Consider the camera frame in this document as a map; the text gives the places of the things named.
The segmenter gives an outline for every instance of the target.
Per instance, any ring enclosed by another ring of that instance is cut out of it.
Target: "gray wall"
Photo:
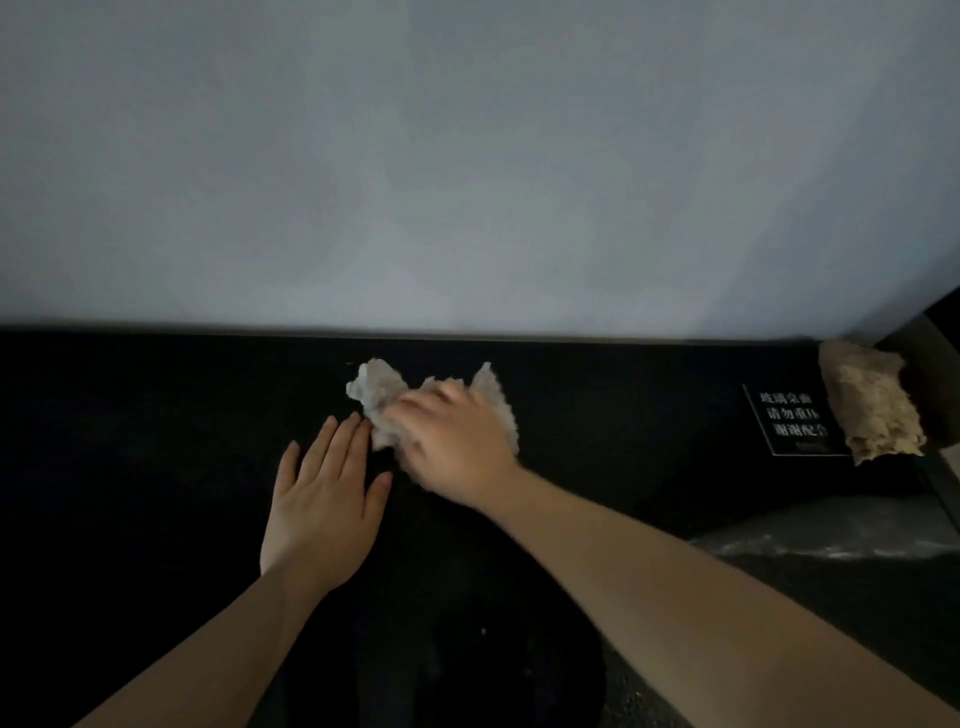
[[[0,319],[885,333],[960,283],[956,0],[7,0]]]

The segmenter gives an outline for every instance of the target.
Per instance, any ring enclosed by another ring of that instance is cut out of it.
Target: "beige paper object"
[[[820,372],[830,409],[846,435],[853,462],[897,452],[922,455],[920,415],[900,386],[903,358],[850,341],[820,345]]]
[[[461,379],[453,379],[453,381],[463,384]],[[437,379],[429,376],[423,381],[420,389],[428,392],[436,389],[439,384]],[[383,409],[408,389],[410,387],[400,376],[400,372],[383,359],[371,359],[366,364],[361,364],[357,378],[347,385],[347,396],[363,405],[364,414],[370,418],[373,425],[371,435],[373,449],[397,449],[397,446],[407,438],[407,433],[398,423],[383,416]],[[490,362],[486,362],[473,376],[470,389],[479,391],[493,409],[500,424],[503,425],[503,432],[510,444],[510,449],[516,455],[519,452],[516,420],[500,388],[500,382],[490,367]],[[398,457],[398,461],[404,470],[408,470],[402,458]]]

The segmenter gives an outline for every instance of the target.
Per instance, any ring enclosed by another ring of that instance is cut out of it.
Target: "sign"
[[[767,446],[775,455],[849,456],[843,432],[822,395],[743,385]]]

